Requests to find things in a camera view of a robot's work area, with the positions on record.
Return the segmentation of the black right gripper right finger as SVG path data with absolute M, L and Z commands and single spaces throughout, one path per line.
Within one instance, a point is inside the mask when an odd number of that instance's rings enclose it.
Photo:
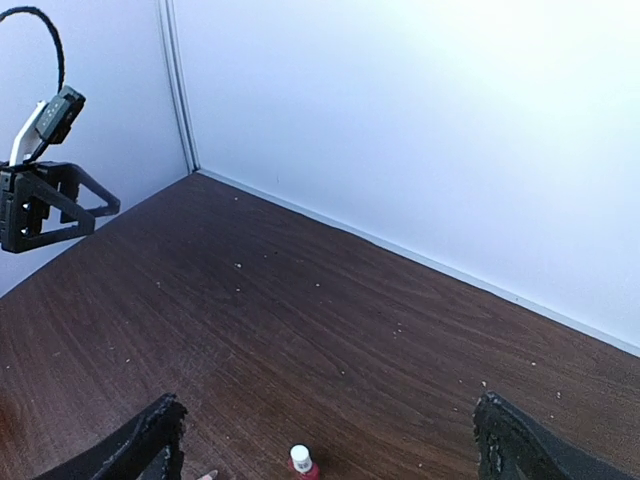
M 631 477 L 555 436 L 493 391 L 478 399 L 473 424 L 480 479 L 616 480 Z

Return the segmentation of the mannequin hand with long nails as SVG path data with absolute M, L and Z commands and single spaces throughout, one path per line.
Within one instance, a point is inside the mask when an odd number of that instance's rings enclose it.
M 199 477 L 198 480 L 216 480 L 218 475 L 219 475 L 219 471 L 217 469 L 214 469 L 204 474 L 203 476 Z

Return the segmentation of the white nail polish cap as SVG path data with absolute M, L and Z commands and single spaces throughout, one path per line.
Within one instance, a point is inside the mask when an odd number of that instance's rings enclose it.
M 289 459 L 295 465 L 296 469 L 301 472 L 308 471 L 313 462 L 309 449 L 302 444 L 296 444 L 291 447 Z

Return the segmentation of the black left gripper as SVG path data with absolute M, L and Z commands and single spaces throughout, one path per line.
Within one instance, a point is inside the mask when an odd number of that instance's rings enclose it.
M 78 203 L 85 187 L 103 204 Z M 118 214 L 120 200 L 73 163 L 1 165 L 1 249 L 24 253 L 93 232 L 95 220 Z

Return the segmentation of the red nail polish bottle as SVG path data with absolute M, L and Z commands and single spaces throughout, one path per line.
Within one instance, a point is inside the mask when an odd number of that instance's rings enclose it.
M 320 469 L 315 462 L 312 462 L 309 470 L 305 472 L 298 471 L 292 462 L 289 462 L 288 466 L 289 466 L 289 470 L 291 471 L 292 478 L 295 480 L 319 480 L 320 479 Z

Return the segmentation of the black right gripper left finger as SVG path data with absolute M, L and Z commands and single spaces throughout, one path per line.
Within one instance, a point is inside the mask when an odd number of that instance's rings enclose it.
M 187 409 L 166 393 L 88 450 L 41 474 L 46 479 L 180 479 Z

